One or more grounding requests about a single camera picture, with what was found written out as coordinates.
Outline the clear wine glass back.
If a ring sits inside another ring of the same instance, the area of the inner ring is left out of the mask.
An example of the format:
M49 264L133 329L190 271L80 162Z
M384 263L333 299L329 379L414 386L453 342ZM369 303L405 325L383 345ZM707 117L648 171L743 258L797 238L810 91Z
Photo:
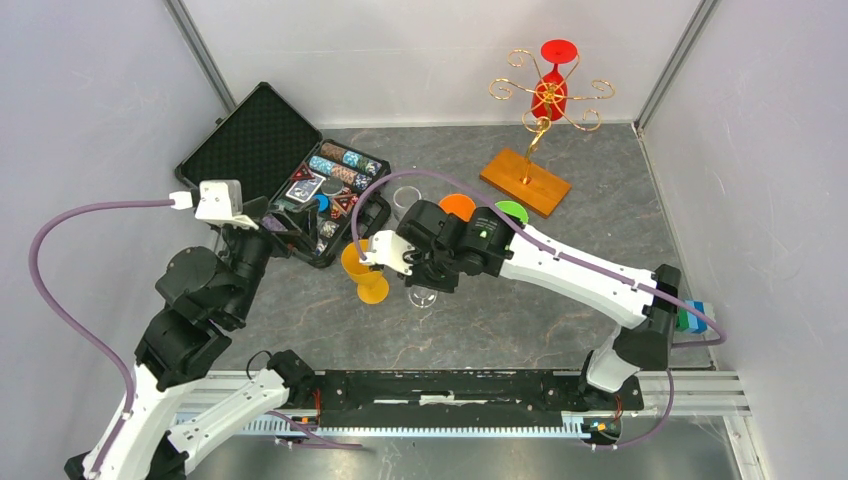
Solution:
M430 288L413 286L408 289L408 299L416 308L430 308L434 305L437 298L438 292Z

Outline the clear wine glass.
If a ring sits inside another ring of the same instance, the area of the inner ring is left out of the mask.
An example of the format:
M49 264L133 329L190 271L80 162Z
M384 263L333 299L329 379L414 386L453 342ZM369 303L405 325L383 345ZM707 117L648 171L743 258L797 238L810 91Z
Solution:
M419 200L422 194L414 186L400 186L392 196L392 217L394 226L397 227L410 208Z
M438 292L430 288L413 286L408 289L408 299L416 308L430 308L434 305L437 298Z

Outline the orange wine glass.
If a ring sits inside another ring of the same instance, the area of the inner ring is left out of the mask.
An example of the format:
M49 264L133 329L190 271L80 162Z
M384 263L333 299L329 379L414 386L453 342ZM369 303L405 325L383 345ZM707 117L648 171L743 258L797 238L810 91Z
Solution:
M471 197L460 193L446 195L438 205L445 213L453 214L465 222L471 219L477 208Z

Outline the yellow wine glass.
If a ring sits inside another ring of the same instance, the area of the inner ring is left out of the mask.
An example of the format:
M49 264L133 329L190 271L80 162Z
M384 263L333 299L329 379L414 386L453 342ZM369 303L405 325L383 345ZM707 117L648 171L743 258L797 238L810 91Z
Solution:
M342 251L340 263L349 278L356 284L358 298L365 304L376 305L388 297L390 287L381 271L372 270L360 262L359 251L365 251L366 248L366 240L351 242Z

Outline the clear wine glass front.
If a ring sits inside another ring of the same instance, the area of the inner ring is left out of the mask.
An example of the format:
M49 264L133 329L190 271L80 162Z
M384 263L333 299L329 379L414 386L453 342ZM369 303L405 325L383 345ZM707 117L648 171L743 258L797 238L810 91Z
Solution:
M392 196L392 217L394 226L397 227L410 208L419 200L422 194L414 186L400 186Z

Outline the green wine glass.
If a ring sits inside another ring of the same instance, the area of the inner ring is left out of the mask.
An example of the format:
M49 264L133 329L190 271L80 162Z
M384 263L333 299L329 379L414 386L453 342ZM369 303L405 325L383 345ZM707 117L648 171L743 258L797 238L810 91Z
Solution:
M507 215L517 219L522 224L529 221L529 213L523 205L512 200L501 200L495 203L496 207Z

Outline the red wine glass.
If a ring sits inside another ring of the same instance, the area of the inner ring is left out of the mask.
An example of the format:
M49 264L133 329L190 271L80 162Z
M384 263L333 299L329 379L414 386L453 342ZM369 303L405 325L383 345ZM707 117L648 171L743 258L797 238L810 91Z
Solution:
M552 68L548 73L541 75L536 84L531 113L537 119L548 118L554 122L565 116L568 97L567 75L563 75L559 67L576 61L579 53L572 42L553 39L541 46L540 54Z

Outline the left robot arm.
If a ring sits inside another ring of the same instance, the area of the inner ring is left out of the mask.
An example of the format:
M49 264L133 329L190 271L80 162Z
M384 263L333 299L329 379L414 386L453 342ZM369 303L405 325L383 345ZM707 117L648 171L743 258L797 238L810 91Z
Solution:
M227 226L228 252L190 247L170 261L155 289L164 307L135 349L126 404L90 451L67 460L70 479L184 479L217 447L257 417L315 398L316 375L291 350L234 393L181 426L172 420L231 345L264 277L273 246L261 230Z

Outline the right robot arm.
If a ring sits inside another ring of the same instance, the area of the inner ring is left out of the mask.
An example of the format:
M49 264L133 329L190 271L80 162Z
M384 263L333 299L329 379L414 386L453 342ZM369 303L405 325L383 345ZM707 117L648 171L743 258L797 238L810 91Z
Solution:
M409 243L409 286L452 293L461 275L525 282L579 301L616 322L593 350L577 382L591 408L612 401L636 373L669 366L681 271L668 264L630 268L559 243L498 208L478 207L470 219L420 200L396 234Z

